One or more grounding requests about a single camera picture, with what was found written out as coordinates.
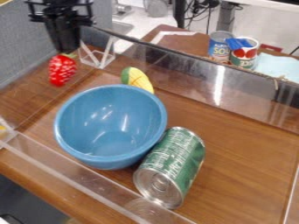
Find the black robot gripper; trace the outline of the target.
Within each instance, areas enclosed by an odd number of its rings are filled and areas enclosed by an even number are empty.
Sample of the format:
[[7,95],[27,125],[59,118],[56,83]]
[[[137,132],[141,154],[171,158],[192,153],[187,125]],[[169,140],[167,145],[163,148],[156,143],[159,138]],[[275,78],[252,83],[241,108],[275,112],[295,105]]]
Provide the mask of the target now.
[[28,16],[33,22],[45,22],[47,32],[56,50],[63,53],[64,46],[68,53],[80,46],[80,28],[76,24],[68,24],[64,33],[63,26],[56,18],[65,18],[79,25],[92,26],[95,24],[92,4],[93,0],[24,0],[28,6]]

